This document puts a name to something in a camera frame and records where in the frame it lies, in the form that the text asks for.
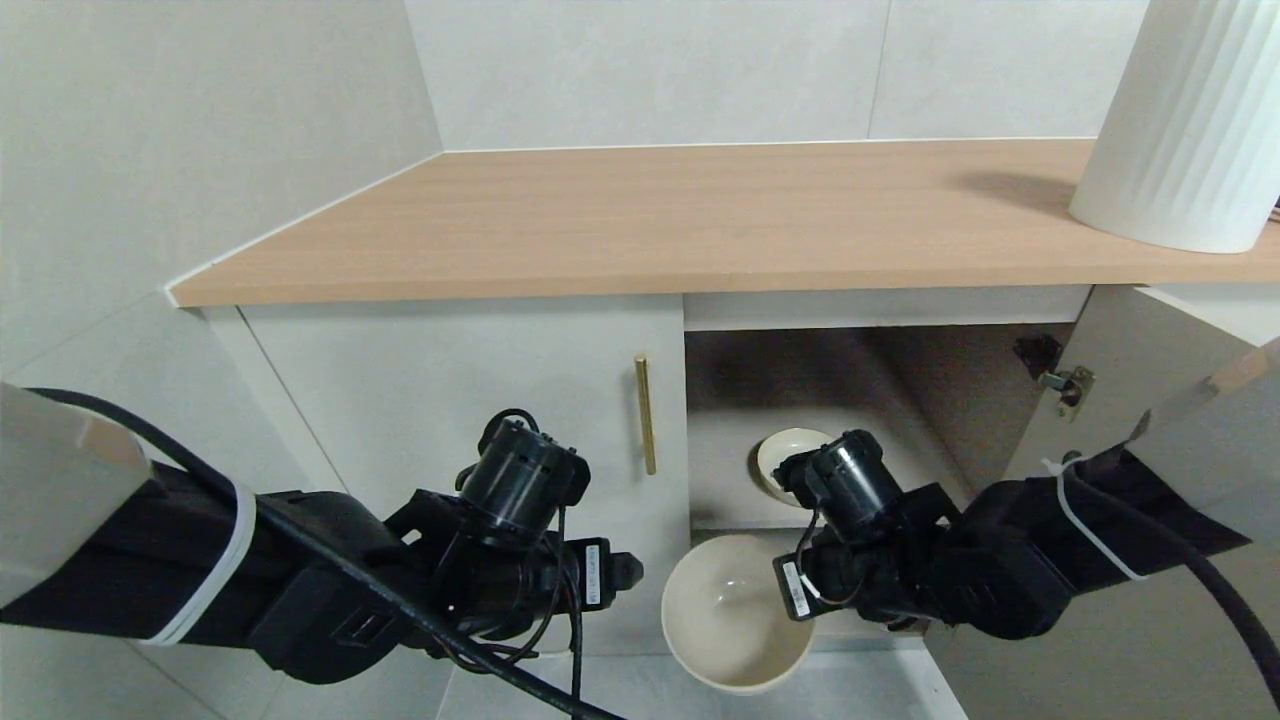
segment white label sticker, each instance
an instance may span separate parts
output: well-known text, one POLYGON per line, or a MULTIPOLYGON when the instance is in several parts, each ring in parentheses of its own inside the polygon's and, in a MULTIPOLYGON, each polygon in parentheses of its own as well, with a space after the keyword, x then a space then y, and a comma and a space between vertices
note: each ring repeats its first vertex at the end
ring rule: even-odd
POLYGON ((586 603, 600 603, 600 546, 586 546, 586 603))
POLYGON ((800 585, 800 573, 796 570, 796 564, 783 564, 782 575, 787 579, 787 589, 791 591, 791 602, 796 606, 796 616, 809 615, 809 600, 804 596, 804 587, 800 585))

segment ribbed vase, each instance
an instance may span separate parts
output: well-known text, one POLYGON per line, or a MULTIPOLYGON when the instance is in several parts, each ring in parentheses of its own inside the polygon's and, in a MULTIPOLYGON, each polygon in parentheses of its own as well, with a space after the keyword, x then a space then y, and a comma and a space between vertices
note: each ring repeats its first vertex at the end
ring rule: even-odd
POLYGON ((1280 0, 1151 0, 1070 213, 1198 252, 1253 247, 1280 196, 1280 0))

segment bowl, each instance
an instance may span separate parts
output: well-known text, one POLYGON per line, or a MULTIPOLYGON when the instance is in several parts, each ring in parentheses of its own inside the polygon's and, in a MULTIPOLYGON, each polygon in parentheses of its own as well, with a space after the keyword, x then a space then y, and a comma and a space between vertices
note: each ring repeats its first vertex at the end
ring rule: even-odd
POLYGON ((690 675, 726 693, 758 694, 800 666, 814 624, 787 616, 777 555, 759 538, 721 536, 676 565, 662 591, 662 634, 690 675))
POLYGON ((782 489, 782 486, 773 479, 773 470, 777 470, 778 465, 787 457, 818 450, 833 439, 836 438, 827 433, 808 428, 787 428, 773 433, 760 441, 759 447, 755 448, 756 482, 773 500, 800 507, 800 501, 782 489))

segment white cabinet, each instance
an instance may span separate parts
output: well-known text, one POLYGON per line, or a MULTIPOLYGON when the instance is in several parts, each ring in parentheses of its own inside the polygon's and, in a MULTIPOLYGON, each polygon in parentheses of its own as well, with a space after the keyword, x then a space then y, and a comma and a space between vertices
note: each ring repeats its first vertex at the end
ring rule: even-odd
MULTIPOLYGON (((1233 363, 1252 345, 1202 322, 1158 291, 1097 287, 1060 365, 1097 375, 1074 423, 1041 401, 1006 477, 1043 474, 1039 460, 1124 441, 1143 411, 1233 363)), ((1263 623, 1280 629, 1280 553, 1247 546, 1213 559, 1263 623)), ((1244 644, 1185 569, 1071 601, 1046 635, 1019 642, 966 626, 925 635, 970 717, 1272 717, 1244 644)))
MULTIPOLYGON (((489 418, 534 414, 590 462, 573 537, 632 552, 645 579, 588 614, 589 652, 664 651, 659 597, 689 548, 678 296, 243 307, 347 489, 379 516, 453 492, 489 418), (657 474, 645 473, 634 357, 649 359, 657 474)), ((543 642, 567 638, 558 619, 543 642)))
MULTIPOLYGON (((691 524, 773 533, 805 524, 806 512, 753 487, 748 470, 753 446, 777 429, 869 427, 905 487, 941 480, 963 502, 997 479, 1041 474, 1042 457, 1125 439, 1148 406, 1251 347, 1156 290, 1100 286, 1075 323, 1065 301, 1078 293, 1061 295, 1043 313, 983 306, 956 318, 982 324, 945 324, 937 302, 902 314, 877 295, 829 295, 814 311, 785 293, 684 306, 626 296, 243 314, 335 474, 379 515, 416 488, 452 491, 500 409, 525 407, 577 447, 593 482, 570 511, 570 536, 608 537, 645 564, 636 589, 588 616, 589 652, 627 653, 666 651, 659 597, 691 524), (920 318, 932 327, 904 325, 920 318), (1060 369, 1097 375, 1073 423, 1012 352, 1016 338, 1044 333, 1066 343, 1060 369), (644 465, 640 352, 655 475, 644 465)), ((1219 561, 1280 626, 1277 557, 1247 547, 1219 561)), ((567 637, 559 620, 553 626, 547 647, 567 637)), ((870 632, 852 623, 833 634, 870 632)), ((1248 717, 1267 707, 1226 620, 1181 570, 1076 598, 1042 638, 1009 643, 934 625, 925 642, 972 717, 1248 717)))

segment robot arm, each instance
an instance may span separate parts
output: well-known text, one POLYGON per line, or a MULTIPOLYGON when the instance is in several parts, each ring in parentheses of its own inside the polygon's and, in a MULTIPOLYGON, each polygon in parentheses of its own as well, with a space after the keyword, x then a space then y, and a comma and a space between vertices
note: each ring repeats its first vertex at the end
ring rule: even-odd
MULTIPOLYGON (((582 716, 608 716, 513 667, 536 656, 553 615, 604 610, 644 575, 607 538, 563 537, 563 514, 582 498, 590 469, 527 413, 506 410, 490 421, 457 496, 417 491, 380 520, 344 493, 237 496, 172 438, 97 398, 38 391, 120 421, 180 466, 146 462, 118 425, 17 388, 3 392, 3 528, 12 539, 0 543, 0 621, 161 638, 216 575, 237 529, 243 534, 243 503, 228 498, 244 497, 256 523, 242 557, 207 607, 161 644, 251 648, 314 684, 351 678, 403 644, 511 675, 582 716), (557 514, 559 532, 549 529, 557 514), (495 643, 535 623, 525 647, 495 643)), ((580 619, 575 629, 580 639, 580 619)))
POLYGON ((1185 564, 1280 708, 1276 644, 1206 560, 1280 538, 1276 407, 1280 341, 1148 411, 1129 441, 1069 455, 1059 477, 996 483, 964 512, 937 484, 904 493, 876 439, 847 432, 773 471, 814 511, 796 552, 774 560, 788 614, 852 609, 1021 639, 1048 632, 1076 594, 1185 564), (805 550, 819 515, 827 525, 805 550))

